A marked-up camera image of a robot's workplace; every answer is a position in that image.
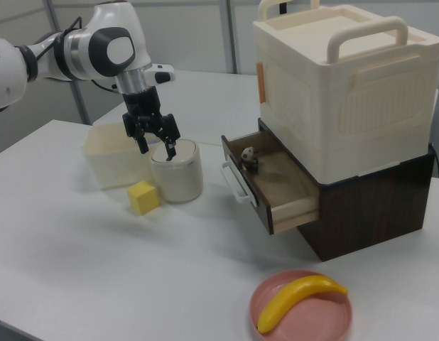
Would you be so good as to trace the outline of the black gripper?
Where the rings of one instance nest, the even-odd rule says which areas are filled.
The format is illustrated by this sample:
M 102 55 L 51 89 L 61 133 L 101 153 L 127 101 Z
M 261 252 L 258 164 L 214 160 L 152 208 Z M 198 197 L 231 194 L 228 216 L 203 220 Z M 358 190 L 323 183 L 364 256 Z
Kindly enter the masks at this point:
M 166 160 L 171 161 L 176 156 L 175 145 L 180 132 L 172 114 L 161 115 L 157 89 L 150 87 L 139 93 L 123 94 L 122 97 L 127 109 L 127 113 L 122 115 L 126 135 L 135 140 L 141 154 L 146 154 L 149 148 L 138 117 L 149 117 L 152 124 L 157 124 L 158 129 L 154 134 L 165 145 Z

